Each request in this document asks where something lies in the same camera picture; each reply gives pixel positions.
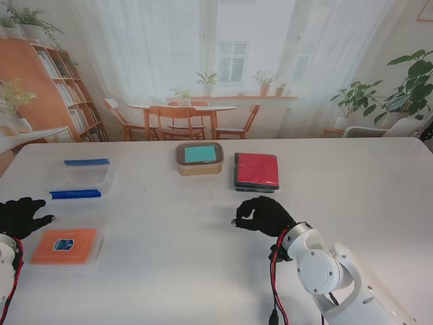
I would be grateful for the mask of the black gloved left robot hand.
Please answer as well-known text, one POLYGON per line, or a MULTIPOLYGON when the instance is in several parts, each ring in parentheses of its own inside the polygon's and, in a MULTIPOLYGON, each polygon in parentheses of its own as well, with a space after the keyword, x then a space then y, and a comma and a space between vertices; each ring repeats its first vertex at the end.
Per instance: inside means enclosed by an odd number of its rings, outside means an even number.
POLYGON ((33 200, 30 197, 1 203, 1 233, 23 240, 33 232, 49 225, 55 219, 53 215, 34 218, 35 213, 45 205, 45 200, 33 200))

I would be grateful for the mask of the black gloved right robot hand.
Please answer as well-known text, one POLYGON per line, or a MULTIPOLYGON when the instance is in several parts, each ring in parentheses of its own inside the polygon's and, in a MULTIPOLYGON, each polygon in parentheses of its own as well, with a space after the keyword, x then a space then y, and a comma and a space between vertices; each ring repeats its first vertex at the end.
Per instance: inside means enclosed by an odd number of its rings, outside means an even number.
POLYGON ((234 227, 259 231, 270 237, 279 237, 284 230, 290 230, 297 222, 276 201, 266 196, 245 200, 236 210, 234 227))

